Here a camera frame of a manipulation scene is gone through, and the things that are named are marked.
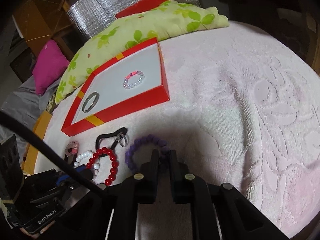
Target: pink pillow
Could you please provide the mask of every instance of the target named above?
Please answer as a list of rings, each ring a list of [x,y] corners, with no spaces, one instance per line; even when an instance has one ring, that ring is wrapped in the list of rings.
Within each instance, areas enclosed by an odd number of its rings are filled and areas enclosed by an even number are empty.
[[[69,61],[62,54],[57,43],[49,40],[40,51],[32,71],[36,94],[43,95],[47,88],[62,76],[68,65]]]

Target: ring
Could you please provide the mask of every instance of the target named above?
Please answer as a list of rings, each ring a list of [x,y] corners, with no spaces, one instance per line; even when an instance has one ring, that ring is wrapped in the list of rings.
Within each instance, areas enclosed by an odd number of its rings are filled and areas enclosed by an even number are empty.
[[[93,98],[93,97],[95,97],[95,99],[93,100],[93,102],[91,103],[91,105],[88,107],[88,109],[85,110],[84,108],[86,107],[87,103],[88,103],[89,100],[90,100],[91,98]],[[84,101],[84,103],[83,103],[83,105],[82,105],[82,112],[84,112],[84,113],[89,112],[89,111],[97,104],[97,102],[98,102],[98,100],[99,100],[99,97],[100,97],[99,93],[97,93],[97,92],[92,92],[92,93],[87,97],[87,99]]]
[[[127,140],[127,137],[125,135],[123,135],[123,133],[119,133],[116,135],[117,137],[117,141],[119,142],[119,144],[122,146],[122,147],[126,147],[128,145],[128,140]]]
[[[140,76],[139,79],[135,83],[128,84],[129,78],[133,77],[134,75],[139,75]],[[139,71],[139,70],[133,71],[124,78],[123,87],[125,89],[134,88],[134,87],[140,85],[143,80],[144,80],[144,74],[142,71]]]

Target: floral pillow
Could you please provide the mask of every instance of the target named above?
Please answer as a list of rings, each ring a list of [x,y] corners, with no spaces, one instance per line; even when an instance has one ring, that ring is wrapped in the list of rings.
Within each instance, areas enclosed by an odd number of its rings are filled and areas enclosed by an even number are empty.
[[[172,0],[150,11],[117,19],[75,54],[61,78],[55,102],[60,103],[81,86],[96,68],[138,43],[228,26],[227,17],[219,15],[216,7],[203,9]]]

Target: purple bead bracelet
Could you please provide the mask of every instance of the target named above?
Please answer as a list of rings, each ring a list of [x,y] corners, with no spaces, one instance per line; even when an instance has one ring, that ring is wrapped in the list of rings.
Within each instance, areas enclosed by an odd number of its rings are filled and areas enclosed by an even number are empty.
[[[170,149],[167,147],[167,141],[162,140],[154,136],[153,134],[149,134],[147,137],[143,136],[140,139],[135,139],[134,144],[130,146],[128,151],[125,152],[124,162],[128,165],[128,168],[131,170],[133,174],[135,174],[138,170],[136,163],[132,159],[134,152],[137,151],[141,145],[151,143],[151,142],[161,147],[160,151],[163,154],[163,156],[160,156],[160,161],[162,163],[165,162],[166,155],[170,151]]]

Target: white blanket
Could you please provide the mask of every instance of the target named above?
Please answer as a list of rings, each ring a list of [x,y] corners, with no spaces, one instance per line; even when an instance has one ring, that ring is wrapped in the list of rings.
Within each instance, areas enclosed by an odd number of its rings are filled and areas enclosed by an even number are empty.
[[[131,143],[153,133],[168,141],[192,173],[216,185],[230,182],[294,236],[320,210],[319,77],[269,34],[236,22],[160,44],[169,102],[69,138],[60,129],[76,92],[54,111],[44,141],[63,156],[69,141],[79,141],[80,152],[94,150],[99,134],[123,126]],[[106,139],[101,146],[111,144]],[[136,152],[136,162],[148,161],[151,149]],[[116,148],[116,183],[130,175],[125,151]],[[39,154],[35,171],[52,167]],[[109,169],[110,160],[102,158],[95,182],[103,182]],[[162,175],[156,204],[139,206],[138,239],[191,239],[188,207],[172,204],[168,183]]]

